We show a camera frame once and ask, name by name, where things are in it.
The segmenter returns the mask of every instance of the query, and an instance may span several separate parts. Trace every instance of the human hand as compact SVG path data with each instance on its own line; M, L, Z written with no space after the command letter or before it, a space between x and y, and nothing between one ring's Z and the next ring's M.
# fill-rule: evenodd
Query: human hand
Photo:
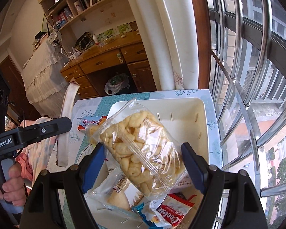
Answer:
M21 177L21 165L16 162L9 170L10 179L2 185L5 191L2 194L0 190L0 199L5 199L7 202L13 202L14 206L23 206L26 202L26 192L24 181Z

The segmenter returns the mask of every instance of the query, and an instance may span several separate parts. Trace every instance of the camera lens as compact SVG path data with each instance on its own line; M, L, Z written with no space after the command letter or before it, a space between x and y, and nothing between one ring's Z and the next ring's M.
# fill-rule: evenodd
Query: camera lens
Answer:
M3 99L4 99L4 90L1 89L1 90L0 90L0 104L3 103Z
M7 105L8 105L8 96L6 95L4 98L4 106L7 106Z

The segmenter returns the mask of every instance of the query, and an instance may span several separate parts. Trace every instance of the wooden desk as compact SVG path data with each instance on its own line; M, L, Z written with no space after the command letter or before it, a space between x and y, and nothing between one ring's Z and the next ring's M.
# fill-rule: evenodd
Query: wooden desk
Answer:
M156 91L141 36L136 31L126 35L116 36L115 41L101 48L90 47L61 69L67 81L74 77L79 83L82 99L106 96L105 84L117 73L129 76L130 86L136 87L133 92Z

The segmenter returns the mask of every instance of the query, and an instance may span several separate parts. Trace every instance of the white tray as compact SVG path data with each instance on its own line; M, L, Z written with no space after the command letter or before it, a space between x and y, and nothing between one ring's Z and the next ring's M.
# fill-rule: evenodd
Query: white tray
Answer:
M125 103L127 103L127 101L113 104L107 118L114 115L125 105ZM161 123L179 143L188 142L195 150L196 154L203 156L207 163L209 162L206 111L201 99L154 99L140 100L138 103L147 107L157 118L160 118ZM99 186L101 182L106 179L107 175L108 171L106 164L104 163L93 188ZM193 188L186 188L183 193L186 197L188 195L190 196L193 193ZM197 196L197 200L201 199L202 195ZM142 223L141 219L128 219L125 221L126 218L117 216L113 211L104 209L103 205L93 199L86 198L86 202L95 221L108 229L131 229L138 228L138 226L139 229L148 228L147 225ZM188 213L188 216L192 218L196 213L198 206L199 204L194 206Z

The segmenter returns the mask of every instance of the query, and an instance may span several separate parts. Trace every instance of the person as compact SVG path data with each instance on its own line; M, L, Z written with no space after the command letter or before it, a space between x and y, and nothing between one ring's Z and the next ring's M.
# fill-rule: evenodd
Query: person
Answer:
M23 206L27 200L24 181L21 177L21 165L16 162L8 171L10 179L2 185L4 193L0 190L0 199L12 202L14 206ZM0 214L0 228L15 228Z

